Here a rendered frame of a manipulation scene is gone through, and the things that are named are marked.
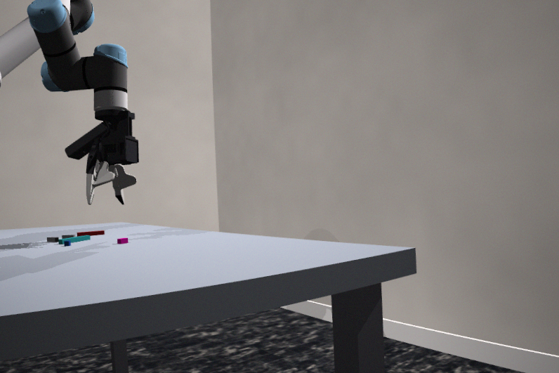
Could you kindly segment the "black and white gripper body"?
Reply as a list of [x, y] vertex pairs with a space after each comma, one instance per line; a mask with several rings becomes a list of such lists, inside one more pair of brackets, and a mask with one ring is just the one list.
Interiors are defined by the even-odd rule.
[[110, 164], [135, 164], [139, 162], [138, 140], [132, 136], [132, 119], [135, 113], [128, 110], [99, 110], [95, 119], [103, 121], [107, 131], [94, 138], [100, 162]]

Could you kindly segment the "turquoise rod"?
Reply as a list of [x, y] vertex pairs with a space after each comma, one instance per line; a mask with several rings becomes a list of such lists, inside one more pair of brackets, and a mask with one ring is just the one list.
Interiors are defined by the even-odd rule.
[[71, 237], [71, 238], [66, 238], [66, 239], [61, 239], [58, 240], [58, 244], [64, 244], [64, 241], [71, 241], [72, 242], [80, 242], [80, 241], [84, 241], [84, 240], [90, 240], [90, 235], [84, 235], [84, 236], [79, 236], [79, 237]]

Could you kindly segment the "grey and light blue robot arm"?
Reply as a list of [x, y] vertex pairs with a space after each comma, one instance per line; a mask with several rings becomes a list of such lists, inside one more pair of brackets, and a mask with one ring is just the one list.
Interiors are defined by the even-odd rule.
[[[35, 0], [27, 7], [27, 14], [29, 17], [0, 36], [0, 88], [1, 79], [41, 48], [46, 60], [41, 76], [47, 90], [94, 87], [95, 112], [128, 110], [125, 48], [102, 44], [95, 47], [93, 56], [79, 55], [73, 35], [92, 25], [91, 0]], [[94, 138], [106, 131], [100, 123], [65, 148], [67, 156], [81, 159], [90, 152]]]

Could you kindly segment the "red rod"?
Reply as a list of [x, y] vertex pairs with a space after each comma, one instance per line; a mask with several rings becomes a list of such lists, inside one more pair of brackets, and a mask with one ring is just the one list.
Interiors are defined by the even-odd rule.
[[84, 236], [84, 235], [104, 235], [105, 231], [101, 230], [101, 231], [91, 231], [91, 232], [82, 232], [82, 233], [77, 233], [77, 237], [78, 236]]

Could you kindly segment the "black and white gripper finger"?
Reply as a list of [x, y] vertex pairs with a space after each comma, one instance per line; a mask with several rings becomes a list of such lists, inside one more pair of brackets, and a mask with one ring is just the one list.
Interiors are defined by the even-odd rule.
[[86, 165], [86, 197], [88, 204], [92, 203], [95, 187], [113, 181], [114, 173], [108, 171], [108, 166], [107, 162], [100, 162], [98, 146], [92, 145]]
[[111, 164], [108, 167], [108, 171], [114, 173], [114, 179], [112, 181], [112, 186], [115, 191], [115, 197], [124, 204], [124, 188], [136, 184], [136, 177], [129, 175], [125, 172], [124, 167], [120, 164]]

